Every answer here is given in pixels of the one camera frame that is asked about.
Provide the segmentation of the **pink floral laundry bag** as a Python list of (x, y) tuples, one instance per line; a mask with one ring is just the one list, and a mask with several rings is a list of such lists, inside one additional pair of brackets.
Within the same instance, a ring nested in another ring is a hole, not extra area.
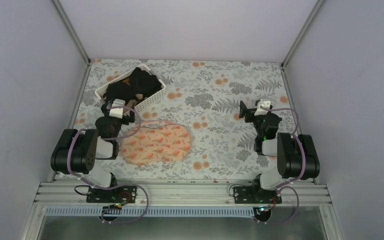
[(146, 165), (156, 162), (180, 162), (192, 148), (189, 130), (170, 121), (155, 121), (162, 126), (146, 126), (132, 129), (133, 136), (121, 140), (121, 157), (129, 164)]

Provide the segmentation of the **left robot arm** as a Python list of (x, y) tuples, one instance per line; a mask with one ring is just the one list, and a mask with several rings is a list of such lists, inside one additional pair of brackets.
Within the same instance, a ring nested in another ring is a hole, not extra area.
[(120, 150), (119, 135), (123, 125), (136, 120), (135, 102), (113, 99), (101, 106), (102, 116), (89, 129), (65, 129), (50, 157), (54, 172), (79, 178), (91, 188), (100, 189), (99, 196), (111, 203), (119, 197), (113, 173), (96, 164), (96, 160), (114, 160)]

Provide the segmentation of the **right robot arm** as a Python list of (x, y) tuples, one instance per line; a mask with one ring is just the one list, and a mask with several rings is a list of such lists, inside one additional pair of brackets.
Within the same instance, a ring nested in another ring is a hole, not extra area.
[(311, 135), (298, 134), (299, 121), (291, 133), (280, 132), (283, 120), (277, 113), (292, 108), (273, 108), (269, 100), (258, 100), (254, 108), (239, 102), (239, 118), (251, 123), (256, 131), (253, 149), (259, 156), (275, 157), (276, 168), (256, 177), (251, 198), (258, 204), (270, 197), (270, 191), (279, 192), (286, 185), (298, 180), (314, 179), (320, 174), (320, 162)]

